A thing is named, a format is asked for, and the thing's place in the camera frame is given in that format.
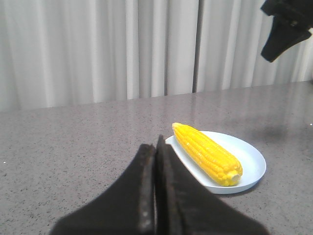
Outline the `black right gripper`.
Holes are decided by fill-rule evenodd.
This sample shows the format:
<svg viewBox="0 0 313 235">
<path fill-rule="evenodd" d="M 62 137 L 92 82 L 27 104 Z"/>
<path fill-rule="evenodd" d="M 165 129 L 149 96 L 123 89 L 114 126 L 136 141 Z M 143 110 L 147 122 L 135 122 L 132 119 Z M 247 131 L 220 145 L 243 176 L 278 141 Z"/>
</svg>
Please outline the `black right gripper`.
<svg viewBox="0 0 313 235">
<path fill-rule="evenodd" d="M 312 0 L 266 0 L 261 10 L 274 16 L 269 37 L 261 56 L 269 61 L 276 60 L 290 47 L 310 38 L 313 27 Z"/>
</svg>

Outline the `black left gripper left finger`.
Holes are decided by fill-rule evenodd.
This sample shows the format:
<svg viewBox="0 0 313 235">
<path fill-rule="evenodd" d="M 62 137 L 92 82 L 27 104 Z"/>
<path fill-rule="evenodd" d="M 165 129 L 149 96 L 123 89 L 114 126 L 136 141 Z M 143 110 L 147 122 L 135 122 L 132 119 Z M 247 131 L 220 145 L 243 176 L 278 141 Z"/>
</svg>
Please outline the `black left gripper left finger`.
<svg viewBox="0 0 313 235">
<path fill-rule="evenodd" d="M 142 144 L 123 174 L 87 205 L 61 218 L 52 235 L 153 235 L 156 149 Z"/>
</svg>

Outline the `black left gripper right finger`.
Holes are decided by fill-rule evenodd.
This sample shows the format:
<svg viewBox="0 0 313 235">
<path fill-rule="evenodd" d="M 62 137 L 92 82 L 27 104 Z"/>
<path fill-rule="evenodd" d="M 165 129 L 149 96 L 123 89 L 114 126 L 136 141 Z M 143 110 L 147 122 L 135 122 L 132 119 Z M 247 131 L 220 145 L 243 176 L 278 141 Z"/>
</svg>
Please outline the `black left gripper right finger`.
<svg viewBox="0 0 313 235">
<path fill-rule="evenodd" d="M 267 235 L 259 222 L 201 185 L 159 136 L 156 145 L 158 235 Z"/>
</svg>

